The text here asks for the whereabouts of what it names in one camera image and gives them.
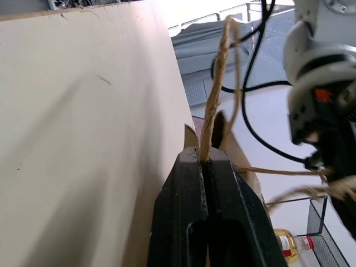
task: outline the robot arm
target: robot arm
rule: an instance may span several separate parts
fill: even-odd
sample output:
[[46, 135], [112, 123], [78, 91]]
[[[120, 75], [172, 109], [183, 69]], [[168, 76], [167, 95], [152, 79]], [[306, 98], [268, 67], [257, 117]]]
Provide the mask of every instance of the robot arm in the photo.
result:
[[[293, 85], [288, 98], [292, 142], [315, 146], [313, 159], [334, 170], [327, 177], [332, 182], [356, 175], [356, 48], [315, 40], [320, 10], [328, 4], [295, 0], [296, 24], [286, 40], [284, 68]], [[356, 202], [349, 195], [332, 202], [356, 239]]]

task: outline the plywood panel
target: plywood panel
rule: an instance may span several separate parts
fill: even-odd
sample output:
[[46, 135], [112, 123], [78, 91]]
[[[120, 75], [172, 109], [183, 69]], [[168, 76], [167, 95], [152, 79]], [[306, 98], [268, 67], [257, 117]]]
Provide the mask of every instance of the plywood panel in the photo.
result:
[[0, 266], [143, 266], [191, 116], [150, 2], [0, 22]]

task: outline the power cord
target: power cord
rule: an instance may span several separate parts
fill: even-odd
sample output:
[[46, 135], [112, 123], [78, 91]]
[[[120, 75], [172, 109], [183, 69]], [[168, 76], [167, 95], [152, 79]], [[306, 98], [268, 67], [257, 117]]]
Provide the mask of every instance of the power cord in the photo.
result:
[[[265, 140], [263, 140], [254, 131], [254, 129], [252, 128], [252, 126], [251, 126], [251, 124], [249, 122], [249, 119], [247, 117], [247, 114], [246, 114], [246, 101], [245, 101], [246, 100], [246, 96], [245, 96], [246, 92], [250, 92], [250, 91], [253, 91], [253, 90], [257, 90], [257, 89], [260, 89], [260, 88], [273, 86], [273, 85], [291, 85], [288, 81], [275, 81], [275, 82], [269, 82], [269, 83], [265, 83], [265, 84], [262, 84], [262, 85], [254, 86], [254, 87], [251, 87], [251, 88], [247, 88], [247, 83], [248, 83], [248, 80], [249, 80], [249, 76], [251, 74], [251, 70], [252, 70], [253, 64], [255, 62], [255, 59], [256, 59], [257, 54], [258, 54], [258, 50], [259, 50], [259, 48], [261, 46], [261, 43], [262, 43], [262, 40], [263, 40], [263, 35], [264, 35], [264, 32], [265, 32], [265, 26], [266, 26], [267, 20], [269, 19], [270, 15], [272, 14], [273, 8], [275, 6], [275, 0], [271, 1], [271, 5], [270, 5], [269, 10], [267, 10], [267, 2], [266, 2], [266, 0], [262, 0], [261, 5], [262, 5], [262, 20], [261, 20], [261, 23], [258, 25], [258, 27], [256, 29], [254, 29], [252, 32], [250, 32], [249, 34], [247, 34], [246, 36], [244, 36], [240, 40], [240, 42], [243, 42], [243, 41], [247, 40], [248, 38], [250, 38], [255, 33], [259, 32], [258, 40], [257, 40], [256, 46], [255, 46], [255, 49], [254, 49], [254, 53], [253, 53], [253, 55], [251, 57], [251, 60], [250, 60], [250, 63], [248, 65], [248, 69], [247, 69], [247, 72], [246, 72], [246, 75], [245, 75], [245, 78], [244, 78], [243, 89], [242, 89], [242, 94], [241, 94], [241, 109], [242, 109], [244, 122], [245, 122], [248, 130], [256, 138], [256, 140], [259, 141], [265, 147], [267, 147], [269, 150], [275, 152], [276, 154], [278, 154], [278, 155], [280, 155], [280, 156], [282, 156], [282, 157], [284, 157], [286, 159], [289, 159], [289, 160], [304, 164], [305, 163], [304, 159], [301, 159], [301, 158], [292, 156], [290, 154], [287, 154], [287, 153], [277, 149], [276, 147], [270, 145]], [[212, 65], [211, 65], [211, 68], [210, 68], [211, 78], [214, 78], [214, 65], [215, 65], [215, 60], [213, 61]], [[226, 88], [224, 86], [222, 86], [221, 90], [223, 90], [225, 92], [229, 92], [229, 93], [234, 93], [235, 92], [235, 90]]]

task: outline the wire mesh basket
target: wire mesh basket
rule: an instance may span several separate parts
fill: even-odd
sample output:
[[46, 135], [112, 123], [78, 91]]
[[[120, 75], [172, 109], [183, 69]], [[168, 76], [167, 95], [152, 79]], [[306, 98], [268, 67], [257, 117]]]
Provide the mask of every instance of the wire mesh basket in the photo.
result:
[[297, 236], [311, 237], [315, 245], [313, 252], [321, 267], [350, 267], [324, 223], [328, 197], [321, 196], [318, 199], [306, 197], [281, 203], [301, 200], [309, 200], [310, 204], [306, 234]]

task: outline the white floor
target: white floor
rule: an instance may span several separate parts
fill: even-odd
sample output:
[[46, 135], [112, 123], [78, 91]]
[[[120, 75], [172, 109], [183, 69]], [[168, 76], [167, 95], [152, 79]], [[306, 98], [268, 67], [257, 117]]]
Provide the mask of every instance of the white floor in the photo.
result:
[[[249, 93], [246, 98], [248, 118], [255, 131], [267, 142], [294, 156], [306, 157], [313, 151], [313, 148], [309, 145], [295, 146], [290, 141], [286, 104], [289, 90], [289, 87], [278, 86]], [[203, 117], [204, 109], [204, 105], [191, 107], [192, 115]], [[229, 117], [233, 109], [233, 101], [224, 101], [219, 109], [224, 110], [226, 116]], [[259, 144], [249, 133], [241, 114], [239, 114], [234, 125], [234, 134], [252, 166], [276, 170], [304, 170], [302, 164], [280, 157]], [[258, 174], [258, 177], [266, 202], [293, 187], [320, 185], [321, 183], [317, 176]], [[285, 228], [296, 235], [305, 234], [308, 209], [309, 203], [307, 201], [294, 202], [281, 207], [271, 215], [273, 226]], [[331, 202], [327, 206], [325, 224], [350, 266], [356, 266], [356, 242], [340, 222]], [[316, 261], [313, 261], [312, 257], [306, 257], [304, 266], [319, 266]]]

